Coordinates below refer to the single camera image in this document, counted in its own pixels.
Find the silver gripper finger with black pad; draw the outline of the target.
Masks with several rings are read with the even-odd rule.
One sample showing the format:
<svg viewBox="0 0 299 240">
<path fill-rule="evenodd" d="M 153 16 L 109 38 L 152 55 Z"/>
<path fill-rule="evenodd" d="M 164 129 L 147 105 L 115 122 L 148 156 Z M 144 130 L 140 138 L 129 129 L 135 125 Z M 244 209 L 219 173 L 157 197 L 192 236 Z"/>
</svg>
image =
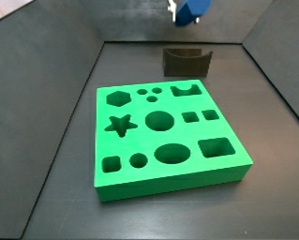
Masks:
<svg viewBox="0 0 299 240">
<path fill-rule="evenodd" d="M 171 13 L 171 20 L 175 23 L 176 4 L 175 4 L 173 0 L 167 0 L 167 2 L 168 2 L 167 10 Z"/>
</svg>

